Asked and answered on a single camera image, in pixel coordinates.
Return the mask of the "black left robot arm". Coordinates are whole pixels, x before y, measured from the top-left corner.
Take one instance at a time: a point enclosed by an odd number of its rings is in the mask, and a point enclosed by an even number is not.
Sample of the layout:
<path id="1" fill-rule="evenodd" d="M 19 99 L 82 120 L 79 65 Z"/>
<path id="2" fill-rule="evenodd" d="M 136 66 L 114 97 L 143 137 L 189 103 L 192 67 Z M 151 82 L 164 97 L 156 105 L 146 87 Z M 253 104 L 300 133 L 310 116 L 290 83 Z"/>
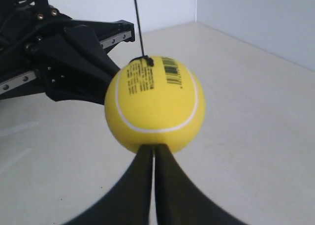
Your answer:
<path id="1" fill-rule="evenodd" d="M 102 105 L 119 72 L 108 54 L 134 40 L 125 20 L 75 20 L 48 0 L 0 0 L 0 97 L 44 93 Z"/>

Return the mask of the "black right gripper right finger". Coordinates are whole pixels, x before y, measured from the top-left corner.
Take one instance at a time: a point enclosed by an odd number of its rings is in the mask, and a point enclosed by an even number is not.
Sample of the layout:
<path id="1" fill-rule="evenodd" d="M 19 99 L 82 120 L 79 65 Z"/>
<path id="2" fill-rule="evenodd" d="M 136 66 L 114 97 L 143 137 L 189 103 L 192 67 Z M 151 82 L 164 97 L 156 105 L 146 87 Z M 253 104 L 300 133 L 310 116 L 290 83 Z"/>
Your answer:
<path id="1" fill-rule="evenodd" d="M 168 146 L 155 147 L 155 200 L 159 225 L 238 225 L 181 169 Z"/>

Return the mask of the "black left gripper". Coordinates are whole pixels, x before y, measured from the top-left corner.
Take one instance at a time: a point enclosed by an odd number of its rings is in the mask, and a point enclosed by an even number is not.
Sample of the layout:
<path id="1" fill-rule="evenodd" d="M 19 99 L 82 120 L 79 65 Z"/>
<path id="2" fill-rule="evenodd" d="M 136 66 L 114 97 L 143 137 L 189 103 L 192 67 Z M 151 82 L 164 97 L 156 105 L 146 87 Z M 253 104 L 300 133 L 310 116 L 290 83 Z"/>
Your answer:
<path id="1" fill-rule="evenodd" d="M 108 54 L 134 40 L 134 24 L 125 20 L 74 20 L 35 5 L 16 9 L 0 22 L 0 97 L 44 93 L 53 101 L 103 105 L 120 71 Z"/>

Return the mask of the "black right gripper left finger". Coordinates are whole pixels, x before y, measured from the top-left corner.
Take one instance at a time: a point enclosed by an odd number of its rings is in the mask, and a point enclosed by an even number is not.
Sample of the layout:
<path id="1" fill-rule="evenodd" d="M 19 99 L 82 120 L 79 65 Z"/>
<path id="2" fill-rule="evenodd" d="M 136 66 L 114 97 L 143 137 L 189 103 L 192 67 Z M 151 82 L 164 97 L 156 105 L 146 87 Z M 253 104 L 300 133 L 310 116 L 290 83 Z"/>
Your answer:
<path id="1" fill-rule="evenodd" d="M 149 224 L 153 174 L 153 149 L 141 146 L 130 166 L 93 206 L 67 225 Z"/>

